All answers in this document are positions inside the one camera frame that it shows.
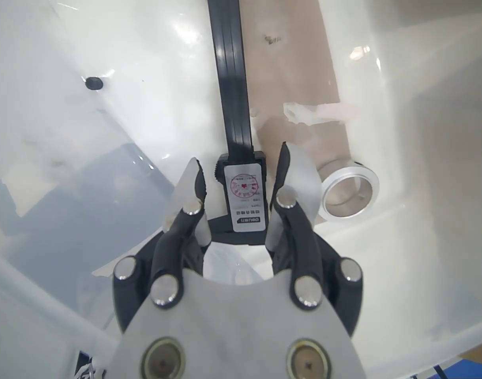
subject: metal pin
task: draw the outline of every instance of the metal pin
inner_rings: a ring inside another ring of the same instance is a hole
[[[358,282],[362,279],[362,269],[360,268],[360,265],[349,257],[344,258],[341,261],[341,272],[344,278],[350,282]]]
[[[149,296],[155,305],[163,307],[174,301],[178,291],[179,283],[176,276],[166,274],[154,280]]]
[[[306,307],[315,308],[320,305],[323,298],[322,286],[312,276],[301,276],[295,280],[295,295]]]
[[[276,202],[280,207],[293,208],[297,204],[297,193],[291,186],[284,185],[279,188],[276,194]]]
[[[196,215],[203,209],[203,202],[198,198],[192,198],[183,205],[183,212],[188,215]]]
[[[116,279],[125,280],[134,274],[137,260],[134,256],[127,256],[120,260],[114,267],[113,274]]]

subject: black wire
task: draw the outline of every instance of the black wire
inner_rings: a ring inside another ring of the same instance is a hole
[[[448,379],[446,373],[444,373],[444,370],[441,369],[441,366],[439,366],[438,364],[434,366],[434,370],[436,371],[438,377],[440,377],[441,379]]]

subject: gray metal plate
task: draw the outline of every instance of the gray metal plate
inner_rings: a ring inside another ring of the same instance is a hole
[[[298,339],[328,353],[331,378],[365,378],[347,332],[327,300],[299,310],[288,296],[289,270],[247,286],[221,285],[185,269],[185,294],[170,310],[143,303],[107,370],[107,379],[140,377],[142,355],[156,339],[175,338],[185,352],[183,378],[287,378],[286,356]]]

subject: metal bolt head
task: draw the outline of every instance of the metal bolt head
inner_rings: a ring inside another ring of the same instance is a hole
[[[292,379],[328,379],[330,376],[325,351],[311,340],[293,344],[287,356],[287,370]]]
[[[116,279],[125,280],[134,274],[136,269],[136,259],[134,256],[127,256],[120,260],[114,267],[113,274]]]
[[[297,193],[291,186],[282,186],[276,194],[276,202],[282,208],[293,208],[297,204]]]
[[[312,276],[297,278],[294,288],[297,299],[306,307],[315,308],[322,302],[322,287],[318,280]]]
[[[149,290],[149,296],[155,305],[163,307],[174,301],[178,291],[179,283],[176,277],[166,274],[154,280]]]
[[[362,279],[362,269],[360,265],[348,257],[341,261],[341,273],[344,278],[350,282],[358,282]]]
[[[190,201],[185,202],[183,206],[183,212],[188,215],[196,215],[203,209],[203,202],[198,198],[193,198]]]

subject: silver metal ring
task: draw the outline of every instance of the silver metal ring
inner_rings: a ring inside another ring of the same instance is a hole
[[[326,221],[356,217],[369,209],[378,197],[376,174],[351,159],[331,162],[320,169],[319,174],[323,181],[319,214]],[[346,186],[339,185],[347,180]]]

